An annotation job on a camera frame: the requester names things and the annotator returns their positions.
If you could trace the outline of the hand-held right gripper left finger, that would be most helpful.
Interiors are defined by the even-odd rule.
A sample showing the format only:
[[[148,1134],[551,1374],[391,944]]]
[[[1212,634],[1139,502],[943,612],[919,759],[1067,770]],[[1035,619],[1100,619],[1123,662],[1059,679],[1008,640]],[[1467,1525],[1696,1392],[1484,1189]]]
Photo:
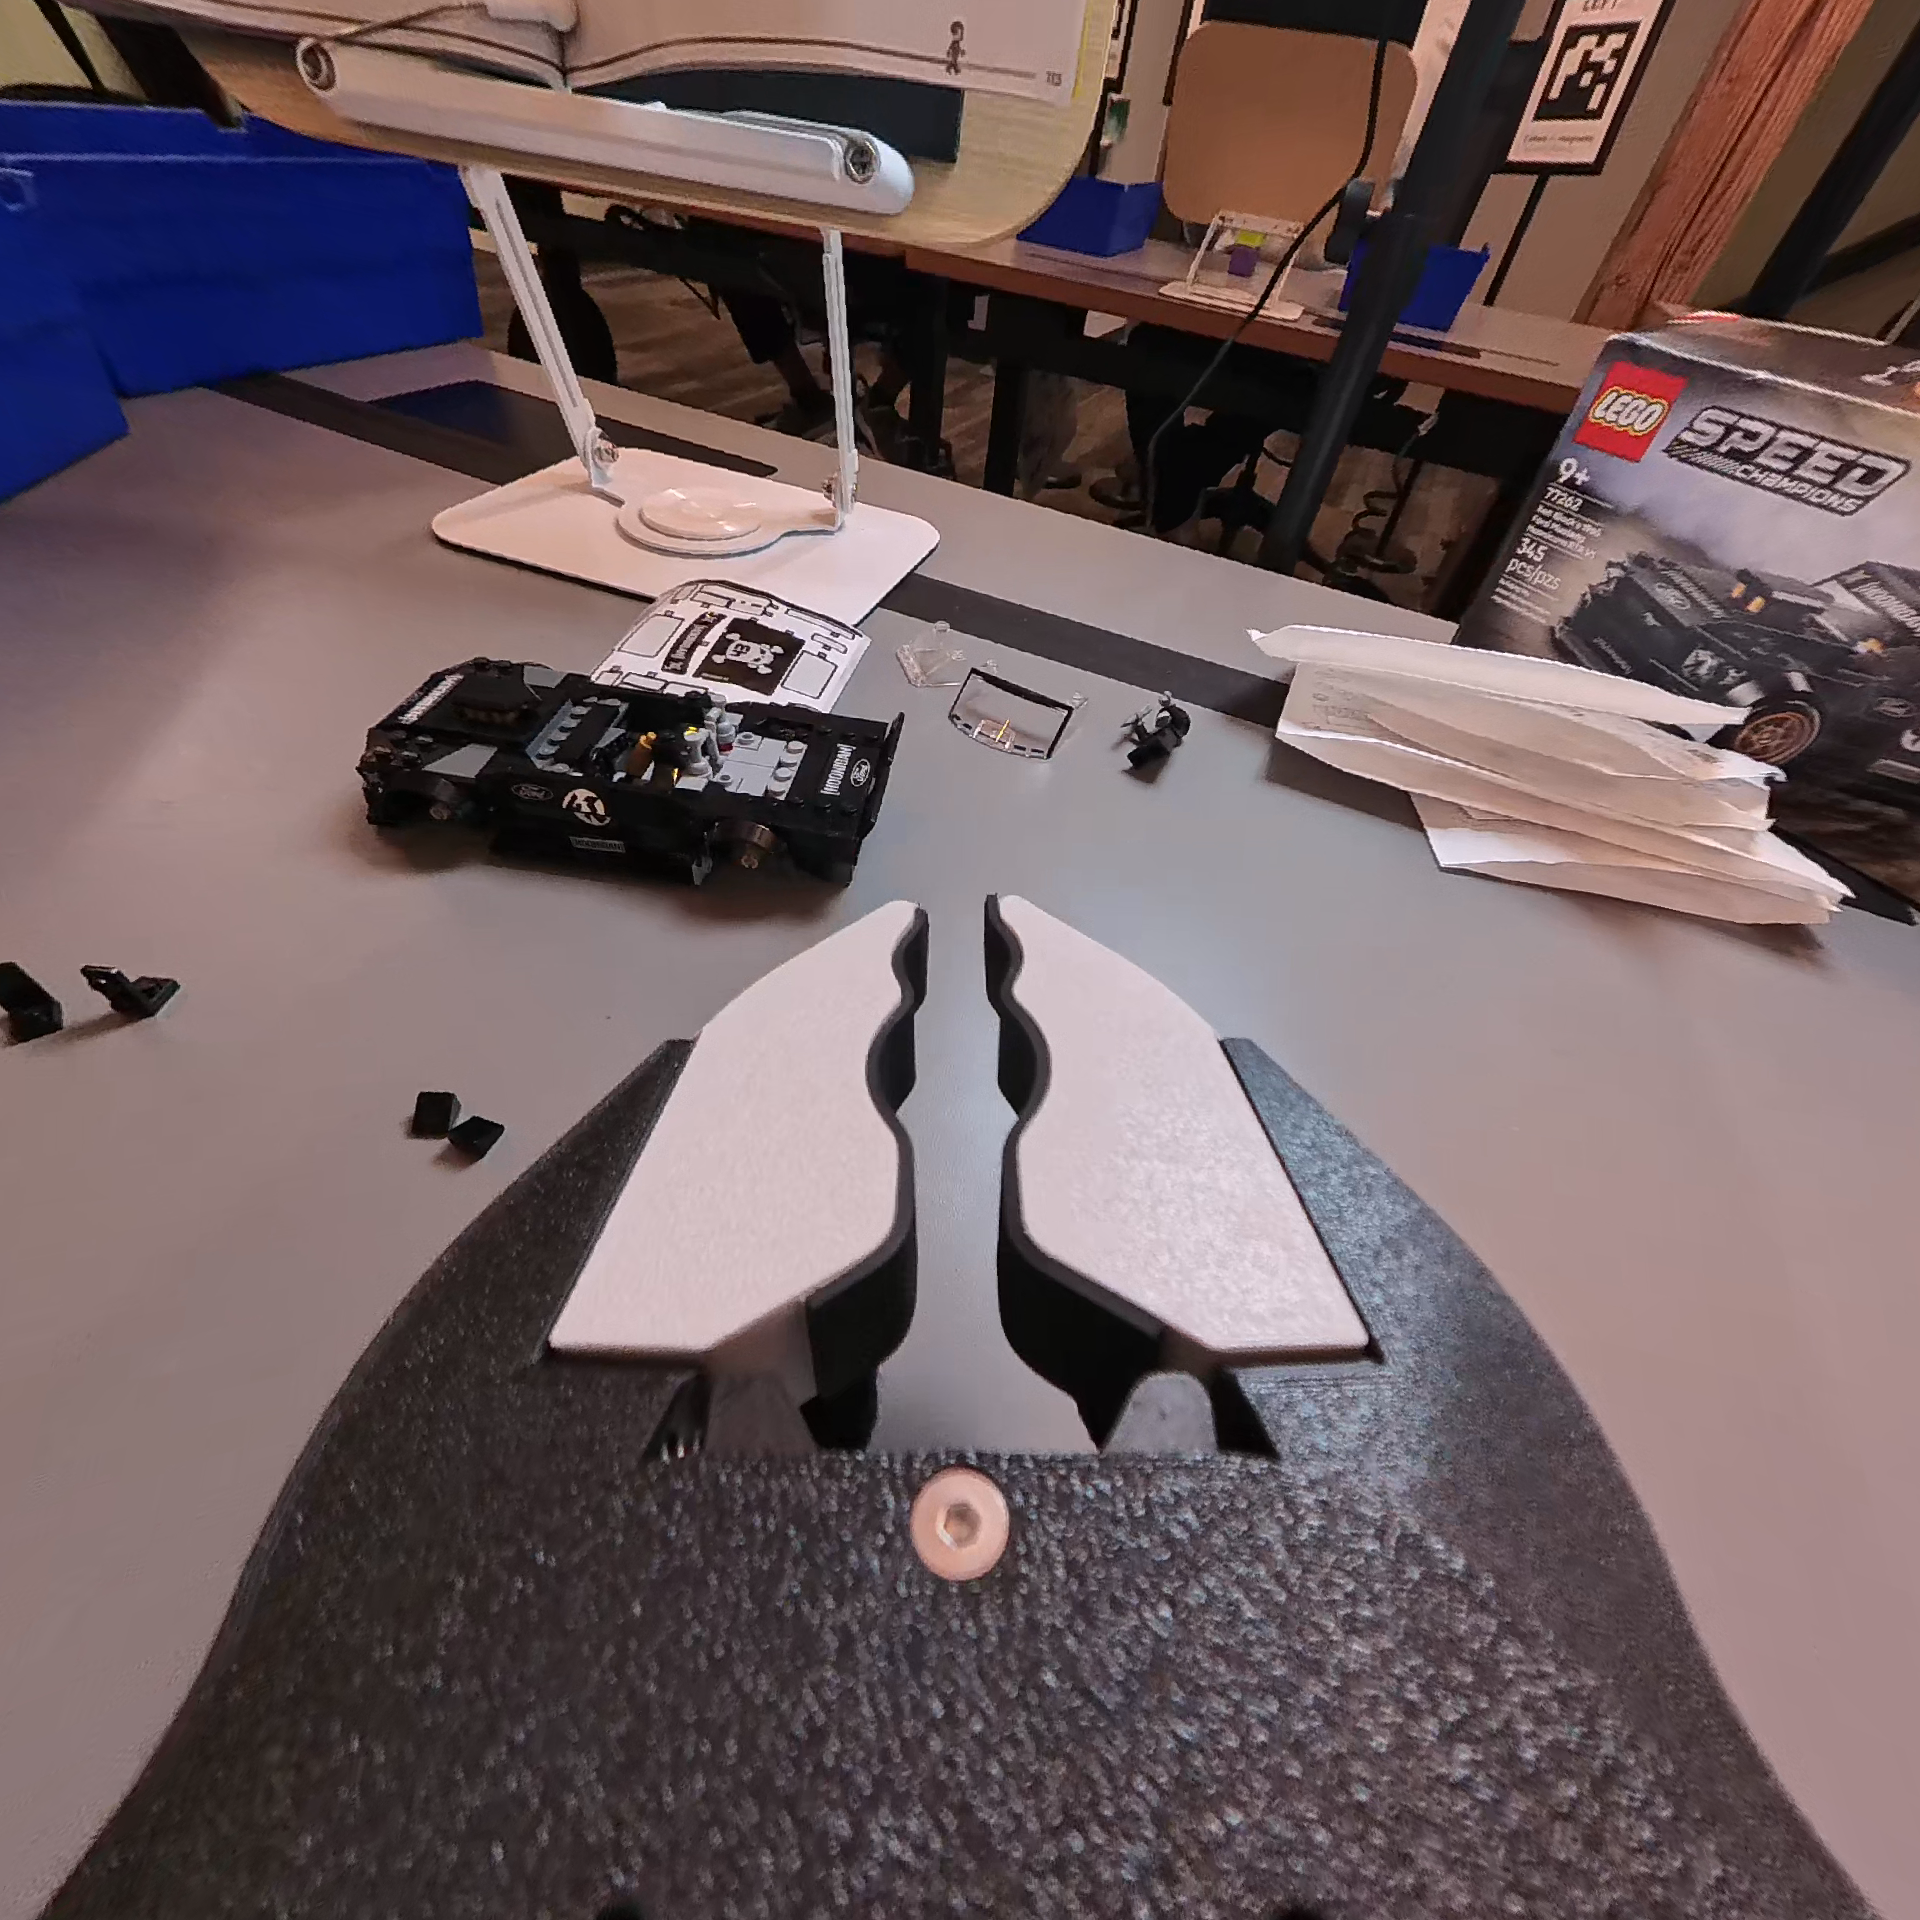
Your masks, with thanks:
[[[912,1144],[929,914],[891,901],[767,973],[691,1044],[547,1351],[770,1384],[864,1450],[917,1304]]]

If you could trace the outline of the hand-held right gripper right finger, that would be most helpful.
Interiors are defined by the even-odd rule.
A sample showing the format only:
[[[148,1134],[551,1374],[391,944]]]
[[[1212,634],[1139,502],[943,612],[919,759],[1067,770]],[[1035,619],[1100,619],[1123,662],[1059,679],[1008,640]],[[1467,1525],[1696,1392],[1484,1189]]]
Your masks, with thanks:
[[[1213,1026],[1137,963],[1020,895],[983,911],[999,1091],[999,1318],[1097,1447],[1140,1381],[1172,1428],[1252,1440],[1227,1375],[1375,1354]]]

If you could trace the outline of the black lego car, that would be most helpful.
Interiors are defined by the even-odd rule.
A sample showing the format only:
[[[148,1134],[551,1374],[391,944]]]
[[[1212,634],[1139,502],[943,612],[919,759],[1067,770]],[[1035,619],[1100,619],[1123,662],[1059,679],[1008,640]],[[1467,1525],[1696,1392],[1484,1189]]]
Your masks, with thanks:
[[[385,715],[357,774],[375,828],[463,824],[498,853],[687,884],[721,862],[848,884],[903,725],[477,655]]]

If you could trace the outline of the transparent lego windshield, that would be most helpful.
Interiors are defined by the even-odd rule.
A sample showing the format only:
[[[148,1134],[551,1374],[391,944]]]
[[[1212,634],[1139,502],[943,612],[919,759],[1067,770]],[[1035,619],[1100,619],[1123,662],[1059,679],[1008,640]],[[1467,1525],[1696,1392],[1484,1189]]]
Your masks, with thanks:
[[[993,662],[967,669],[949,706],[949,725],[987,750],[1047,762],[1061,747],[1088,698],[1065,699],[1005,679]]]

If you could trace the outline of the lego set box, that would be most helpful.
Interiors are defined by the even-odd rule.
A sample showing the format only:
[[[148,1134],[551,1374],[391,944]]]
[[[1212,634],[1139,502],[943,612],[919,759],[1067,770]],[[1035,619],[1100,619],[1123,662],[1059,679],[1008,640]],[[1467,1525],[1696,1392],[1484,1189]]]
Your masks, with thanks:
[[[1457,640],[1741,706],[1783,824],[1917,901],[1917,360],[1731,316],[1617,335]]]

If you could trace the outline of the lego instruction booklet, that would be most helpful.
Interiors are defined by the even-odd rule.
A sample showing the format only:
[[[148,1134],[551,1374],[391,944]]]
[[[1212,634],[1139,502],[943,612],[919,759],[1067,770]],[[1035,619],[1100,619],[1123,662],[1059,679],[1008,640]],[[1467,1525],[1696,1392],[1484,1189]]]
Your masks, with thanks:
[[[264,39],[365,40],[498,78],[596,90],[682,69],[799,69],[1059,104],[1083,2],[155,2],[116,5]]]

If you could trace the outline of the pile of white paper bags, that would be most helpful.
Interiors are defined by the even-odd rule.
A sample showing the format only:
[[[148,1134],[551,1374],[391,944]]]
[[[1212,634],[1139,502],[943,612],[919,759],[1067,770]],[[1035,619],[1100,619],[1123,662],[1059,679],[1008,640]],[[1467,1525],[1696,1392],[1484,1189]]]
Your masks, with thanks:
[[[1740,926],[1819,926],[1853,888],[1776,835],[1778,770],[1712,746],[1723,703],[1573,662],[1285,627],[1277,741],[1407,790],[1457,872]]]

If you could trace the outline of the white sticker sheet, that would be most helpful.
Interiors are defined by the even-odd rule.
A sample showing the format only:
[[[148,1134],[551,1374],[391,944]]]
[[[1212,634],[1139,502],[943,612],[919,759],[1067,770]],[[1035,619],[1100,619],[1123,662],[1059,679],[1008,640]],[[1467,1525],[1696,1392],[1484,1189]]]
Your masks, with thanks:
[[[869,635],[827,615],[731,582],[700,581],[661,595],[593,683],[624,690],[707,687],[728,703],[791,703],[827,714]]]

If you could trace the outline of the white book stand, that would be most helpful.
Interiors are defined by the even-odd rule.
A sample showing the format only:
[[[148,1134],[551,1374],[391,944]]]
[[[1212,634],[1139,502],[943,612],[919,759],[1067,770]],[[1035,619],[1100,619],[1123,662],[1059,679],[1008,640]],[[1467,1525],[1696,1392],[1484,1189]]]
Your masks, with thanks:
[[[641,597],[697,581],[757,587],[845,622],[871,612],[939,538],[923,518],[857,502],[844,237],[965,246],[1032,223],[1095,130],[1115,14],[1115,5],[1085,5],[1081,63],[1064,103],[949,87],[967,95],[955,157],[907,159],[869,114],[676,110],[618,98],[618,83],[548,87],[359,39],[180,29],[115,6],[87,8],[180,31],[241,104],[290,130],[463,167],[575,453],[443,512],[437,540]],[[817,228],[836,443],[827,480],[784,484],[610,443],[569,364],[509,175]]]

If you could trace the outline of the wooden desk with black legs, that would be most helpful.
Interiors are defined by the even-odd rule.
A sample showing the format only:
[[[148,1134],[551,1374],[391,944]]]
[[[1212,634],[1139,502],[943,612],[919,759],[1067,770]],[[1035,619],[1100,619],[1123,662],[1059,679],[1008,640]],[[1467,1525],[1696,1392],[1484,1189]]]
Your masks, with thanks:
[[[999,239],[987,246],[909,246],[912,271],[947,282],[965,298],[986,298],[986,319],[954,333],[954,347],[993,360],[1085,378],[1108,387],[1144,387],[1119,333],[1095,335],[1088,316],[1159,326],[1213,347],[1227,339],[1236,309],[1168,294],[1186,271],[1186,248],[1147,242],[1139,251],[1100,258]],[[1469,302],[1452,330],[1401,330],[1384,351],[1380,373],[1563,416],[1581,392],[1610,331],[1547,319],[1511,306]]]

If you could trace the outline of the black tripod pole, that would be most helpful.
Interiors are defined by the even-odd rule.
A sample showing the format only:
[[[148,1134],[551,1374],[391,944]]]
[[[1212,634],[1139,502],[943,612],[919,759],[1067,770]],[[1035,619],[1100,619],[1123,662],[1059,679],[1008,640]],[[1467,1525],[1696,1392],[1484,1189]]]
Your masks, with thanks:
[[[1345,330],[1265,530],[1259,563],[1267,570],[1293,571],[1306,555],[1312,523],[1340,455],[1351,442],[1361,404],[1380,371],[1401,309],[1423,277],[1453,167],[1497,79],[1505,47],[1522,8],[1522,2],[1473,2],[1458,24],[1403,181],[1361,263]]]

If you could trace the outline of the small blue bin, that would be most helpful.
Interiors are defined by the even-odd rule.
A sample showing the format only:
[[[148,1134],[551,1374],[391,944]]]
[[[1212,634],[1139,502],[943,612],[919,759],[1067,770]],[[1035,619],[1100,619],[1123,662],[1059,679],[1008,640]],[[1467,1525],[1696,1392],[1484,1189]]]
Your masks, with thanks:
[[[1488,246],[1432,245],[1396,325],[1401,330],[1452,331],[1491,258]]]
[[[1162,183],[1119,183],[1075,175],[1017,239],[1079,255],[1112,258],[1139,251],[1162,214]]]

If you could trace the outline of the beige book stand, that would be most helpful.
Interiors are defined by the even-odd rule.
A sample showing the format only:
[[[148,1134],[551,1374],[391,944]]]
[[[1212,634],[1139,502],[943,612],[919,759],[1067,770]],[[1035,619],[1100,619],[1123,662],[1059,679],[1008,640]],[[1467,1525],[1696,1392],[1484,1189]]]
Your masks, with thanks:
[[[1345,266],[1417,84],[1407,46],[1208,21],[1183,47],[1162,188],[1208,231],[1171,298],[1248,312],[1288,255]]]

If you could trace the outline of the printed tag sign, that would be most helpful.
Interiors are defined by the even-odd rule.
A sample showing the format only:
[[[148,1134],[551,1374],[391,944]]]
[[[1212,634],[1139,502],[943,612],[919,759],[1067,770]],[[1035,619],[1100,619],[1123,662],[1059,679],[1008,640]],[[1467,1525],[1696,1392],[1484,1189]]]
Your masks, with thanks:
[[[1557,2],[1501,159],[1509,175],[1599,175],[1639,94],[1672,2]]]

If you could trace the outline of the wooden post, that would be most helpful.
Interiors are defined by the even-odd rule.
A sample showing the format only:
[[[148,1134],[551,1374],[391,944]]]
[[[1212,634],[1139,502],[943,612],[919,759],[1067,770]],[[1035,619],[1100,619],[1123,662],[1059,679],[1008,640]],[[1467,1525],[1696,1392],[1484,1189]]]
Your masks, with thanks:
[[[1687,312],[1868,2],[1747,2],[1693,84],[1576,319],[1610,331]]]

